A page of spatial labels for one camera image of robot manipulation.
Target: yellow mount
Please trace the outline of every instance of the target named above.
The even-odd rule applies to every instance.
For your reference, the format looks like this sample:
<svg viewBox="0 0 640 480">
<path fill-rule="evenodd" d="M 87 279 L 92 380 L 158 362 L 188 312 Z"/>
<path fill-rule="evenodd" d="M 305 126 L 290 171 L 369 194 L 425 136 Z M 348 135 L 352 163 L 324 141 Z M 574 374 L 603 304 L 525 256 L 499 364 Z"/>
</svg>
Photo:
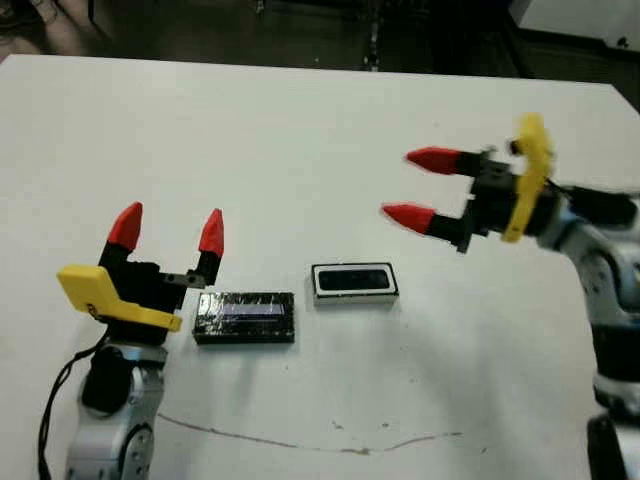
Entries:
<svg viewBox="0 0 640 480">
<path fill-rule="evenodd" d="M 170 332 L 180 330 L 180 317 L 121 300 L 109 272 L 103 267 L 67 265 L 57 277 L 76 310 L 165 328 Z"/>
<path fill-rule="evenodd" d="M 530 113 L 522 117 L 520 134 L 515 140 L 516 146 L 528 161 L 527 170 L 517 180 L 518 200 L 511 213 L 509 225 L 502 234 L 502 240 L 515 243 L 524 234 L 531 214 L 551 176 L 551 141 L 542 123 L 542 117 Z"/>
</svg>

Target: stain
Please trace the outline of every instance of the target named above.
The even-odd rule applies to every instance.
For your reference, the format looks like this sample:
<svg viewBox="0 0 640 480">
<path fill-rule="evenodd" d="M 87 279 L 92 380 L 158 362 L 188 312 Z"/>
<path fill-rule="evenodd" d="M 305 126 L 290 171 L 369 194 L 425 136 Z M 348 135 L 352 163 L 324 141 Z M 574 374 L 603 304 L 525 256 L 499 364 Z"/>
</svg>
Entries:
<svg viewBox="0 0 640 480">
<path fill-rule="evenodd" d="M 308 452 L 341 453 L 341 454 L 358 455 L 358 456 L 369 456 L 371 453 L 393 452 L 394 450 L 398 450 L 399 448 L 406 447 L 407 445 L 414 445 L 416 443 L 432 441 L 432 440 L 448 438 L 448 437 L 463 436 L 462 432 L 445 432 L 445 433 L 440 433 L 436 435 L 424 435 L 422 437 L 410 438 L 409 440 L 396 443 L 395 445 L 391 445 L 390 447 L 386 447 L 386 448 L 361 447 L 361 448 L 334 449 L 334 448 L 312 447 L 308 445 L 299 445 L 296 443 L 282 442 L 282 441 L 273 440 L 270 438 L 254 437 L 251 435 L 244 435 L 241 433 L 226 432 L 224 430 L 220 430 L 215 427 L 202 427 L 200 425 L 194 425 L 192 423 L 183 422 L 182 420 L 169 417 L 168 415 L 165 415 L 163 413 L 158 413 L 158 417 L 174 425 L 188 428 L 189 430 L 195 430 L 197 432 L 217 435 L 219 437 L 232 438 L 234 440 L 244 440 L 246 442 L 259 443 L 262 445 L 269 445 L 272 447 L 306 450 Z"/>
<path fill-rule="evenodd" d="M 359 449 L 356 448 L 343 448 L 340 450 L 340 453 L 353 453 L 355 455 L 370 455 L 371 449 L 367 447 L 362 447 Z"/>
</svg>

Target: table surface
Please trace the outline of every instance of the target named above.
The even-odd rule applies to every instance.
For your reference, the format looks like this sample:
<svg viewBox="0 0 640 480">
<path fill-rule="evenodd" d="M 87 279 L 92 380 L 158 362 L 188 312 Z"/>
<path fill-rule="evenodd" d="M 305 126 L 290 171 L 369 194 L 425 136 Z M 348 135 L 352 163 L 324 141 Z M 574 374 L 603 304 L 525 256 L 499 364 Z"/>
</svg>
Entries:
<svg viewBox="0 0 640 480">
<path fill-rule="evenodd" d="M 462 256 L 379 205 L 459 215 L 468 179 L 423 173 L 403 154 L 496 145 L 505 160 L 528 111 L 554 138 L 558 182 L 637 187 L 640 121 L 611 86 L 17 56 L 0 66 L 0 105 L 7 478 L 35 478 L 51 383 L 102 328 L 72 310 L 55 273 L 95 264 L 135 200 L 139 258 L 193 266 L 220 207 L 216 289 L 292 291 L 296 303 L 293 345 L 203 349 L 189 292 L 166 343 L 152 478 L 588 477 L 595 362 L 570 262 L 495 236 Z M 314 307 L 310 266 L 348 261 L 392 262 L 398 301 Z M 57 478 L 86 371 L 55 404 Z"/>
</svg>

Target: floor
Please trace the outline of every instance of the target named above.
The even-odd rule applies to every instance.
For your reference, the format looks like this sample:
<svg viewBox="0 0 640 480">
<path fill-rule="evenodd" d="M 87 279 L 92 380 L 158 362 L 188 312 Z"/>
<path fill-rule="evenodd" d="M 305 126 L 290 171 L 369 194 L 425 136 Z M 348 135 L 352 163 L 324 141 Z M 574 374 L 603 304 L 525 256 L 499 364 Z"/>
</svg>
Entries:
<svg viewBox="0 0 640 480">
<path fill-rule="evenodd" d="M 10 53 L 42 53 L 362 69 L 368 47 L 369 21 L 351 3 L 357 0 L 338 0 L 341 8 L 269 0 L 260 15 L 255 0 L 96 0 L 95 26 L 86 0 L 60 0 L 59 8 L 33 1 L 45 25 L 0 34 L 0 61 Z M 380 70 L 605 82 L 640 110 L 638 56 L 520 32 L 506 16 L 458 23 L 452 32 L 436 15 L 451 12 L 440 7 L 430 15 L 406 14 L 415 8 L 397 13 L 398 5 L 418 1 L 425 2 L 393 0 L 396 8 L 386 9 Z"/>
</svg>

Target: rectangular object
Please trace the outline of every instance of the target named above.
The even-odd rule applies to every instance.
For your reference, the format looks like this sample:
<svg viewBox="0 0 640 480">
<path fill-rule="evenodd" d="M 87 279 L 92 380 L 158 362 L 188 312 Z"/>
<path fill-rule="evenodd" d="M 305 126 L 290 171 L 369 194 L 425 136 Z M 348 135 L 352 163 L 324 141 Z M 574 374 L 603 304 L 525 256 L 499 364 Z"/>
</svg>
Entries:
<svg viewBox="0 0 640 480">
<path fill-rule="evenodd" d="M 393 302 L 398 284 L 390 263 L 335 263 L 311 267 L 315 303 Z"/>
<path fill-rule="evenodd" d="M 201 293 L 193 338 L 198 344 L 291 343 L 293 293 Z"/>
</svg>

